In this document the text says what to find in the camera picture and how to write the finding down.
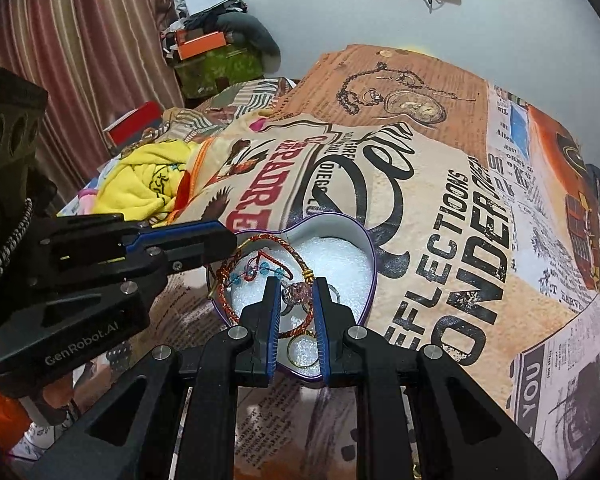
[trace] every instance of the gold ring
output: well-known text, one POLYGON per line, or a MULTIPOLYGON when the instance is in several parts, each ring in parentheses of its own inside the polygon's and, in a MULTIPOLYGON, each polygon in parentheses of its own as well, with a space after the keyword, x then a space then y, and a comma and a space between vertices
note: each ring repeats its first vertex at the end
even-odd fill
POLYGON ((289 351, 289 349, 291 348, 291 345, 292 345, 292 343, 293 343, 293 342, 294 342, 296 339, 298 339, 299 337, 302 337, 302 336, 310 337, 310 338, 314 339, 314 340, 316 341, 316 343, 318 342, 318 341, 315 339, 315 336, 314 336, 313 334, 310 334, 310 333, 307 333, 307 332, 305 332, 305 333, 303 333, 303 334, 298 334, 298 335, 295 335, 295 336, 293 336, 293 337, 291 338, 291 340, 289 341, 289 344, 286 346, 286 358, 287 358, 287 359, 289 360, 289 362, 290 362, 290 363, 291 363, 293 366, 295 366, 296 368, 300 368, 300 369, 304 369, 304 368, 311 368, 312 366, 314 366, 314 365, 315 365, 315 364, 316 364, 316 363, 317 363, 317 362, 320 360, 320 356, 318 356, 318 357, 315 359, 315 361, 314 361, 313 363, 311 363, 310 365, 299 365, 298 363, 296 363, 296 362, 295 362, 295 361, 294 361, 294 360, 291 358, 291 354, 290 354, 290 351, 289 351))

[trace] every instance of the white foam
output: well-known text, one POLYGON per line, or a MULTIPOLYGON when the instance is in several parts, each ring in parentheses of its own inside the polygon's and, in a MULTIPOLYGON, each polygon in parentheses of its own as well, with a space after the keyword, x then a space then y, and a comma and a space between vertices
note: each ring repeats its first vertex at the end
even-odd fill
MULTIPOLYGON (((360 321, 362 312, 368 299, 371 283, 373 281, 372 263, 366 254, 355 245, 341 240, 340 238, 310 238, 294 246, 294 249, 302 256, 308 267, 314 272, 314 276, 323 276, 330 285, 333 285, 340 295, 339 303, 348 306, 356 322, 360 321)), ((291 283, 302 282, 302 271, 291 254, 282 247, 265 248, 268 254, 284 263, 292 272, 291 283)), ((257 252, 248 254, 242 258, 235 268, 235 272, 241 273, 249 260, 256 256, 257 252)), ((240 280, 228 290, 228 300, 238 316, 247 305, 262 300, 267 276, 258 273, 252 282, 240 280)), ((331 299, 338 301, 336 294, 331 291, 331 299)), ((291 313, 280 319, 280 332, 286 332, 298 326, 306 317, 302 306, 296 305, 291 313)), ((311 323, 309 329, 315 331, 311 323)), ((306 377, 317 377, 320 375, 318 364, 310 368, 297 368, 289 363, 286 357, 286 346, 288 340, 280 340, 278 346, 278 362, 296 370, 306 377)), ((307 365, 313 363, 317 357, 317 344, 314 339, 301 337, 293 342, 290 350, 292 359, 298 364, 307 365)))

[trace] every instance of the braided strap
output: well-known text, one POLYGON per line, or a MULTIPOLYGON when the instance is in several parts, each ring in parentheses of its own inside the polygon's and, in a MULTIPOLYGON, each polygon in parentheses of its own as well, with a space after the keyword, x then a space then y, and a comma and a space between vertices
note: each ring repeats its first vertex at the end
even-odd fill
MULTIPOLYGON (((244 247, 248 244, 260 240, 271 240, 280 245, 286 252, 291 254, 292 258, 298 263, 300 269, 302 270, 302 277, 304 278, 305 282, 307 282, 309 286, 313 285, 314 283, 314 272, 307 266, 307 264, 302 259, 302 256, 300 256, 300 254, 298 254, 298 252, 286 240, 283 240, 282 238, 269 233, 260 233, 250 238, 247 238, 243 243, 240 244, 240 246, 236 249, 234 255, 231 258, 222 262, 220 268, 218 269, 218 272, 216 272, 216 287, 218 288, 219 303, 222 306, 222 310, 224 310, 224 313, 226 314, 227 318, 235 324, 238 324, 240 322, 240 317, 236 314, 235 310, 232 309, 232 307, 229 305, 229 301, 226 298, 225 283, 229 278, 229 274, 231 273, 231 271, 235 269, 238 262, 242 258, 242 250, 244 249, 244 247)), ((287 332, 280 333, 278 335, 278 338, 287 339, 306 333, 309 325, 313 320, 314 306, 310 303, 304 321, 295 328, 288 330, 287 332)))
POLYGON ((24 201, 24 212, 22 219, 18 222, 18 225, 11 233, 11 236, 7 238, 7 241, 0 248, 0 277, 4 274, 4 270, 9 266, 11 261, 11 255, 15 252, 22 238, 29 229, 31 224, 31 215, 33 213, 33 204, 30 198, 24 201))

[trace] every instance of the striped curtain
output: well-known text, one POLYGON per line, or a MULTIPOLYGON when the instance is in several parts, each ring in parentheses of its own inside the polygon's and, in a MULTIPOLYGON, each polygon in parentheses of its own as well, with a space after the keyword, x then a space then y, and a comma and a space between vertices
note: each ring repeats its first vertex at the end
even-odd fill
POLYGON ((159 31, 173 0, 0 0, 0 66, 49 92, 37 158, 67 202, 109 158, 103 128, 155 100, 182 106, 159 31))

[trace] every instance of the orange box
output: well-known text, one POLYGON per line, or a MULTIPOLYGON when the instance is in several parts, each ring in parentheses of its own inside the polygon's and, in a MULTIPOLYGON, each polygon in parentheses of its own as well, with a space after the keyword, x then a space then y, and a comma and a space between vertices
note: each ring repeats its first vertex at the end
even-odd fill
POLYGON ((219 48, 226 45, 224 34, 222 32, 212 32, 195 40, 187 41, 178 46, 178 54, 180 59, 197 56, 214 48, 219 48))

